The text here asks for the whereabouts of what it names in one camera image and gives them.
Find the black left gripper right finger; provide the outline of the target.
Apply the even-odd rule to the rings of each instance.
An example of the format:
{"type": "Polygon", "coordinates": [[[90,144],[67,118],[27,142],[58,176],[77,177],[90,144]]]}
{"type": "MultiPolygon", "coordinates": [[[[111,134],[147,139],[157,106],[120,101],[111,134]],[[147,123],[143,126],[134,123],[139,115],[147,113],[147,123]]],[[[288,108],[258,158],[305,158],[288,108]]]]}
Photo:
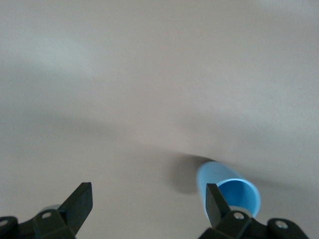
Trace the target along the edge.
{"type": "Polygon", "coordinates": [[[240,210],[232,210],[216,184],[206,186],[206,212],[211,224],[201,239],[308,239],[294,222],[273,218],[266,225],[240,210]]]}

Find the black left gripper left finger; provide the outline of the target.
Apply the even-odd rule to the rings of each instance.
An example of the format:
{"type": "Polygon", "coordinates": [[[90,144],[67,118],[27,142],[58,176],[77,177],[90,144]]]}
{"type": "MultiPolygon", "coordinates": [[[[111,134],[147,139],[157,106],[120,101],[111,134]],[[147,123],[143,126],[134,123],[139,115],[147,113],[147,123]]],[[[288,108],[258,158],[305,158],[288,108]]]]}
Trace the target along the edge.
{"type": "Polygon", "coordinates": [[[2,239],[75,239],[93,208],[92,184],[81,183],[58,207],[47,207],[19,223],[14,216],[0,218],[2,239]]]}

